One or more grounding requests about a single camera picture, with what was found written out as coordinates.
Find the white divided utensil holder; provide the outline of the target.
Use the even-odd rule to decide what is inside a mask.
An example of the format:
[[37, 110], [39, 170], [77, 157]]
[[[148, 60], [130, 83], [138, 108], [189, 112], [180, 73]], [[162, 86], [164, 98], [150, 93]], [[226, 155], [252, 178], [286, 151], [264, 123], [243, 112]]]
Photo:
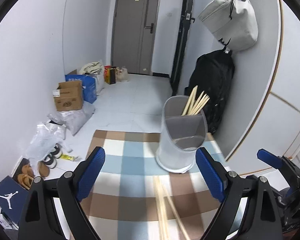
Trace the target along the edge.
[[195, 163], [195, 154], [206, 140], [207, 122], [204, 112], [184, 115], [188, 96], [172, 96], [162, 109], [159, 147], [155, 158], [166, 171], [185, 173]]

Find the yellow wrapper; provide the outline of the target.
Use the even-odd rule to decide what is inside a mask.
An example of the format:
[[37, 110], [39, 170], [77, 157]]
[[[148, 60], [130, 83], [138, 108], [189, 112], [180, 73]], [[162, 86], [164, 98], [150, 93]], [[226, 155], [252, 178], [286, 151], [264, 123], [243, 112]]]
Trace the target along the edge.
[[81, 160], [81, 157], [78, 157], [78, 156], [70, 156], [70, 155], [67, 155], [67, 154], [62, 154], [60, 156], [61, 159], [63, 160], [68, 160], [68, 161], [73, 161], [73, 162], [76, 162], [76, 161], [80, 161]]

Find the white black sneaker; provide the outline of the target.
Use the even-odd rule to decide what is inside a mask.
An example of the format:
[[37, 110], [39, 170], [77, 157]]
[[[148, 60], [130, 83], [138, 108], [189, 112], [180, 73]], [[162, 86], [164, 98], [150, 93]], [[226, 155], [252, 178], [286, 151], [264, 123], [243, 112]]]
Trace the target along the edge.
[[52, 154], [48, 154], [44, 160], [42, 161], [48, 168], [55, 168], [57, 165], [57, 161]]
[[54, 158], [59, 159], [62, 155], [62, 150], [61, 150], [61, 146], [59, 146], [58, 144], [56, 144], [54, 146], [54, 150], [50, 153]]

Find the clear plastic bag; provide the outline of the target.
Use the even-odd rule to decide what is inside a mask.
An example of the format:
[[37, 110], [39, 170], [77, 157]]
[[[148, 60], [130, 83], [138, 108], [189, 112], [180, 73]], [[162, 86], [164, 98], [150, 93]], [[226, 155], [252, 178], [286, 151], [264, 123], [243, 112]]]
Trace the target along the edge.
[[72, 149], [65, 142], [66, 127], [52, 123], [41, 123], [37, 125], [37, 132], [32, 138], [25, 156], [31, 166], [36, 166], [39, 161], [42, 161], [58, 144], [65, 149], [66, 152], [71, 152]]

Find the grey plastic mailer bag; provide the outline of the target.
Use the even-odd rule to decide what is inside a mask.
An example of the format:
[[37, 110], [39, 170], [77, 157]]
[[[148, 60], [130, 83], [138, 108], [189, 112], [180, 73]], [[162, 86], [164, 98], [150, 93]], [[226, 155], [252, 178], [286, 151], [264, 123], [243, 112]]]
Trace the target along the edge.
[[58, 125], [64, 125], [72, 134], [76, 135], [84, 124], [95, 112], [95, 107], [89, 102], [84, 102], [80, 110], [75, 111], [53, 111], [47, 117]]

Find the checkered tablecloth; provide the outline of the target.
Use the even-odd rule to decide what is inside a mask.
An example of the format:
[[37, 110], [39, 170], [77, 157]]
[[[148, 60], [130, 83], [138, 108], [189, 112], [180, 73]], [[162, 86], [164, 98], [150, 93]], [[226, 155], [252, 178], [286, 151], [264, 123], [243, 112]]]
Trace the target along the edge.
[[104, 149], [106, 160], [81, 205], [101, 239], [159, 239], [154, 178], [173, 201], [190, 239], [200, 239], [219, 202], [194, 166], [170, 173], [155, 159], [157, 133], [95, 131], [90, 149]]

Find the wooden chopstick in holder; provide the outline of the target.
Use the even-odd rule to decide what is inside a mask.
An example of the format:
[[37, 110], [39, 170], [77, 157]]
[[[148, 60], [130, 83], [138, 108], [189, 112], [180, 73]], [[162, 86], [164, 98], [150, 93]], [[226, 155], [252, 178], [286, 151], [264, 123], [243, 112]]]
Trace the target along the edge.
[[196, 98], [196, 94], [197, 94], [197, 88], [198, 86], [195, 86], [188, 98], [188, 101], [184, 107], [184, 110], [182, 112], [182, 116], [185, 116], [185, 115], [189, 115], [192, 111], [192, 108], [194, 106], [194, 101], [195, 101], [195, 98]]

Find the wooden chopstick on table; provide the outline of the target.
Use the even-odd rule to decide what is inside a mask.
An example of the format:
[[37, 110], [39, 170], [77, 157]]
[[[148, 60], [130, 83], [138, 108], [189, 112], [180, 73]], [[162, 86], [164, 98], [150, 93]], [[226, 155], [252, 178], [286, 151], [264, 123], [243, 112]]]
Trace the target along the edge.
[[160, 182], [160, 178], [158, 176], [153, 177], [153, 186], [159, 222], [160, 239], [168, 240], [168, 221], [165, 205], [165, 196]]

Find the brown cardboard box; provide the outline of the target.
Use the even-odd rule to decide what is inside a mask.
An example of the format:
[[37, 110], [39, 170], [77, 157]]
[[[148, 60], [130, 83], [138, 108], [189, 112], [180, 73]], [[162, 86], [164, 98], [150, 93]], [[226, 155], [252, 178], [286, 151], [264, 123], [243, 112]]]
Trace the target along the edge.
[[58, 88], [52, 91], [56, 110], [77, 111], [83, 106], [82, 81], [66, 81], [58, 84]]

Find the blue cardboard box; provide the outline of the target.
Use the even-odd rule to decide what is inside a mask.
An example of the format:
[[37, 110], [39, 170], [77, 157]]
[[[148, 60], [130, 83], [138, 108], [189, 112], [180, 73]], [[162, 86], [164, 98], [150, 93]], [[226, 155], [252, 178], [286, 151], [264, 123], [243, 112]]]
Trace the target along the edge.
[[96, 80], [94, 77], [82, 74], [67, 74], [66, 81], [82, 81], [83, 99], [86, 102], [94, 103], [97, 99]]

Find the black backpack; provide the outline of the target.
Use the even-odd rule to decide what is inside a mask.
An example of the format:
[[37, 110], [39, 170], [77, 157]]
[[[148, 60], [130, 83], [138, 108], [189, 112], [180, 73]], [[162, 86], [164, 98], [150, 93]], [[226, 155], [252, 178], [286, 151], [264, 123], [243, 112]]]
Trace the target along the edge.
[[204, 92], [210, 97], [203, 111], [208, 132], [211, 134], [217, 131], [221, 123], [234, 72], [232, 51], [225, 49], [212, 51], [198, 57], [189, 85], [184, 89], [184, 95], [189, 96], [191, 90], [197, 86], [198, 95]]

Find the black yellow shopping bag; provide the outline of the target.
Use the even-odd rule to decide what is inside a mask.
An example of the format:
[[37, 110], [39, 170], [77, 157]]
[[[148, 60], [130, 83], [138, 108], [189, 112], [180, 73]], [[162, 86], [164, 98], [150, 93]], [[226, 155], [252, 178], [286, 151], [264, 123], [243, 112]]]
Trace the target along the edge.
[[104, 67], [104, 80], [107, 84], [113, 85], [116, 83], [116, 68], [112, 66]]

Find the beige tote bag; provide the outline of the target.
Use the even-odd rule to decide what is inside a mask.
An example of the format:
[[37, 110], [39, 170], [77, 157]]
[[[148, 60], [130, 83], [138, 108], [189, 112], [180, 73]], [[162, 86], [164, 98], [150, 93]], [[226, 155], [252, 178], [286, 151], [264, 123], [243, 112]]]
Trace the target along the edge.
[[116, 81], [117, 82], [128, 82], [128, 70], [125, 67], [116, 67]]

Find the cream cloth bundle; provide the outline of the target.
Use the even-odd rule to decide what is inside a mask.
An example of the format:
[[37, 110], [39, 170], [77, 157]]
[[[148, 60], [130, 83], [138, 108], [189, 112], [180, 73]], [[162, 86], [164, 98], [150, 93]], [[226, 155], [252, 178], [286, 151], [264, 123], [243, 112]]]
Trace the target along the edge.
[[90, 62], [84, 65], [80, 70], [79, 74], [81, 75], [90, 75], [90, 74], [100, 74], [104, 72], [104, 66], [101, 61]]

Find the beige Nike bag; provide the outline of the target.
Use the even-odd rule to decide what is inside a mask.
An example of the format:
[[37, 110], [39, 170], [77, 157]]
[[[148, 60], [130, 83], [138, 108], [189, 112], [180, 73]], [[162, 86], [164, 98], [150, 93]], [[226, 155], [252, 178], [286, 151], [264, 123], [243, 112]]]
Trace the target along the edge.
[[213, 0], [198, 18], [230, 50], [245, 50], [257, 41], [257, 20], [249, 0]]

